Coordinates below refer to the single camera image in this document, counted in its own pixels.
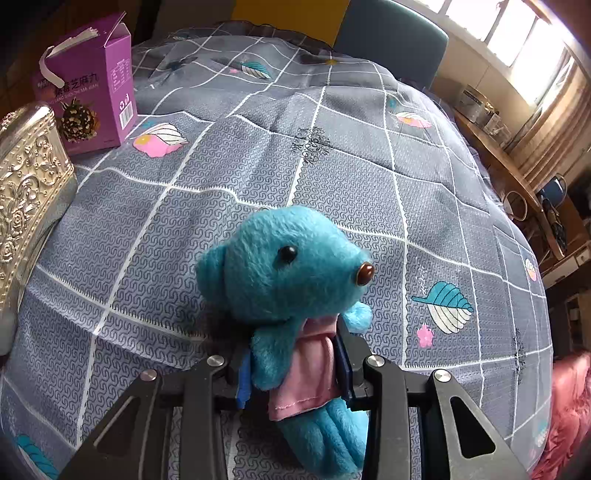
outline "metal tin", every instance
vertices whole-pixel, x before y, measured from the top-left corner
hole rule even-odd
[[[44,102],[0,124],[0,355],[17,329],[25,286],[45,241],[74,199],[78,182]]]

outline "pink blanket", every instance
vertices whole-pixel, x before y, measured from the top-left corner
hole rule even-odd
[[[552,420],[548,440],[532,479],[554,480],[591,426],[591,353],[554,363]]]

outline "plush toy ear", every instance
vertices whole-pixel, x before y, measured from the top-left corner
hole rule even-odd
[[[226,303],[226,289],[223,279],[223,265],[226,245],[207,250],[197,260],[197,285],[207,301],[223,305]]]

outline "gray checkered bedspread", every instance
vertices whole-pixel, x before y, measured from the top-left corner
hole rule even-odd
[[[133,71],[139,120],[120,148],[73,159],[79,192],[22,302],[0,382],[18,453],[29,441],[59,471],[139,372],[203,358],[215,316],[195,254],[261,207],[301,204],[371,251],[372,350],[450,369],[535,464],[553,357],[537,263],[428,97],[380,65],[243,22],[136,47]],[[230,479],[310,478],[264,412],[225,416],[223,430]],[[172,446],[178,478],[177,430]]]

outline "blue mug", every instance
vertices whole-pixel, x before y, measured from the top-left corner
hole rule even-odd
[[[566,181],[564,177],[557,173],[552,180],[544,185],[540,193],[550,201],[553,207],[557,207],[566,198]]]

